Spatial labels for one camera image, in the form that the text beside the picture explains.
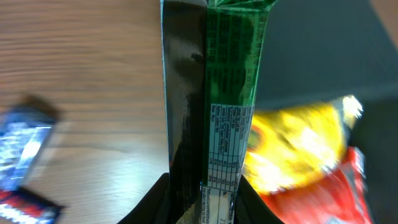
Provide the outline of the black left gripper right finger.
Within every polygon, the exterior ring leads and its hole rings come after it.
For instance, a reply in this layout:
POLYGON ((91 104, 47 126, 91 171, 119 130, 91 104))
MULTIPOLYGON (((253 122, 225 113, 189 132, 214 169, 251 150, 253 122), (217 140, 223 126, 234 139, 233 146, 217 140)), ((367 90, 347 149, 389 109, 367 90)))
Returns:
POLYGON ((234 224, 283 224, 283 222, 265 205, 242 176, 234 206, 234 224))

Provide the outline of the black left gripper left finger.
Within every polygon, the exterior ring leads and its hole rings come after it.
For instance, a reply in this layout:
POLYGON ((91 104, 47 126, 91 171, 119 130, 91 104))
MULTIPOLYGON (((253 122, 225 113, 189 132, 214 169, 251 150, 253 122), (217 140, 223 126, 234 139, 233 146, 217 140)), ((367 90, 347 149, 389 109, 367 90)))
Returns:
POLYGON ((169 212, 169 173, 163 173, 142 200, 118 224, 167 224, 169 212))

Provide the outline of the yellow snack packet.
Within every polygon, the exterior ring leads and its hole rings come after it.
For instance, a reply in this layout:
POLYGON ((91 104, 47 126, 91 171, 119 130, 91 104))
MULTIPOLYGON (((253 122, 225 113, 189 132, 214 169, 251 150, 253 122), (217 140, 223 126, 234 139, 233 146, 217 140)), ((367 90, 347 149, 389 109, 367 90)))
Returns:
POLYGON ((344 159, 363 106, 354 95, 327 102, 256 111, 242 174, 260 194, 305 187, 344 159))

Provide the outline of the black box with lid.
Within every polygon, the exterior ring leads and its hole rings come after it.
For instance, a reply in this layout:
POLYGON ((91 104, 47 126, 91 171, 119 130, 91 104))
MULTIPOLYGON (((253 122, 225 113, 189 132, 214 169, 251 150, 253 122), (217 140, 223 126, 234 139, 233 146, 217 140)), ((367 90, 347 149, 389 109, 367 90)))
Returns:
POLYGON ((354 95, 377 223, 397 222, 397 0, 281 0, 271 9, 256 108, 354 95))

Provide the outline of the red snack packet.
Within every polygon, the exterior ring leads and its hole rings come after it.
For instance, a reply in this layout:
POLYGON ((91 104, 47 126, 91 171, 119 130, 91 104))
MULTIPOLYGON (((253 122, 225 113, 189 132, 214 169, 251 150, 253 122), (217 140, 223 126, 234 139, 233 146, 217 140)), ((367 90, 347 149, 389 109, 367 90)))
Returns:
POLYGON ((373 224, 365 178, 364 154, 349 147, 338 168, 318 182, 260 197, 283 223, 373 224))

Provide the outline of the green black candy bar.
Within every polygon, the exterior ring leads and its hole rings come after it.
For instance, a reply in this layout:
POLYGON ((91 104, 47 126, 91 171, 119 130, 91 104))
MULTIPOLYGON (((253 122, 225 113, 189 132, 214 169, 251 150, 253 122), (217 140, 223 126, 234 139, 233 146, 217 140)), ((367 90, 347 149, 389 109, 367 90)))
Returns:
POLYGON ((273 4, 160 4, 169 223, 234 223, 273 4))

